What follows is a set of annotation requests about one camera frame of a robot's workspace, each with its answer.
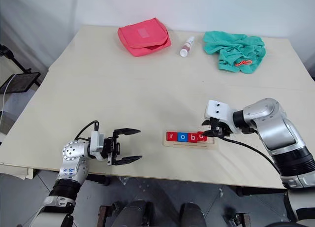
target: pink zippered bag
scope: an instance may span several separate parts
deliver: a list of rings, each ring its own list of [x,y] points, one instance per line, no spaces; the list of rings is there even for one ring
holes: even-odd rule
[[[143,56],[171,45],[166,27],[157,19],[118,28],[118,36],[133,56]]]

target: red letter block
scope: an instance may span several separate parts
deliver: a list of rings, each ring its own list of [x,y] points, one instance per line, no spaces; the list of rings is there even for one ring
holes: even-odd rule
[[[204,135],[202,135],[203,134],[203,132],[198,132],[198,141],[199,142],[206,142],[207,141],[207,137],[206,136],[204,136]]]
[[[197,142],[197,133],[188,133],[188,142]]]
[[[167,132],[166,141],[177,142],[177,133],[176,132]]]

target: white table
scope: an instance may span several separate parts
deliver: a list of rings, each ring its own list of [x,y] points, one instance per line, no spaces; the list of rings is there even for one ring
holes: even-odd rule
[[[182,58],[179,50],[191,35],[195,44]],[[202,33],[170,36],[171,47],[136,58],[120,43],[117,28],[83,26],[1,145],[0,163],[59,170],[63,146],[97,119],[106,136],[113,129],[141,130],[120,142],[122,156],[143,158],[121,166],[91,160],[92,173],[282,188],[271,165],[244,147],[218,141],[217,149],[170,148],[162,141],[166,130],[198,130],[209,99],[242,109],[273,97],[315,154],[315,85],[290,42],[263,38],[263,62],[243,74],[218,70],[218,57],[202,49]],[[232,139],[266,153],[254,134]]]

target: teal cloth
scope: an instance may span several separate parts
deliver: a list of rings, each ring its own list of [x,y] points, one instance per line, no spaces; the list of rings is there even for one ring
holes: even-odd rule
[[[206,53],[219,52],[219,69],[232,72],[253,73],[266,54],[265,44],[258,36],[212,31],[205,32],[203,40]],[[235,66],[247,60],[252,60],[252,64]]]

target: white bottle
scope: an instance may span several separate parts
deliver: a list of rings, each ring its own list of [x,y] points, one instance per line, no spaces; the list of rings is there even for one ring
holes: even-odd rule
[[[183,45],[183,47],[181,48],[180,51],[180,55],[181,57],[186,57],[188,55],[189,50],[191,49],[192,45],[193,45],[193,41],[194,41],[195,37],[191,36],[190,38],[188,38],[188,40],[185,42],[185,44]]]

